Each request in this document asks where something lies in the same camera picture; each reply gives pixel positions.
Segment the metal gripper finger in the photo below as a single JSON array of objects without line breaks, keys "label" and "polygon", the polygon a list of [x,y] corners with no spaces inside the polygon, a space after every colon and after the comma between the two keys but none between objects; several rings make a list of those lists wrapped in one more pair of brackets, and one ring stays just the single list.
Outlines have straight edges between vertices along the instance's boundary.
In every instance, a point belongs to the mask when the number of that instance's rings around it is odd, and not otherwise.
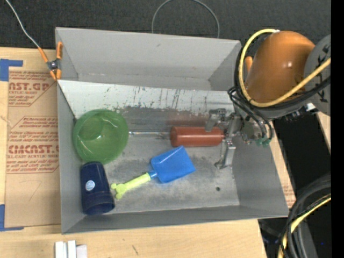
[{"label": "metal gripper finger", "polygon": [[230,167],[233,162],[236,146],[232,140],[224,140],[221,144],[220,159],[214,164],[217,169]]},{"label": "metal gripper finger", "polygon": [[215,127],[223,131],[227,130],[230,116],[229,112],[224,108],[210,110],[205,130],[211,132]]}]

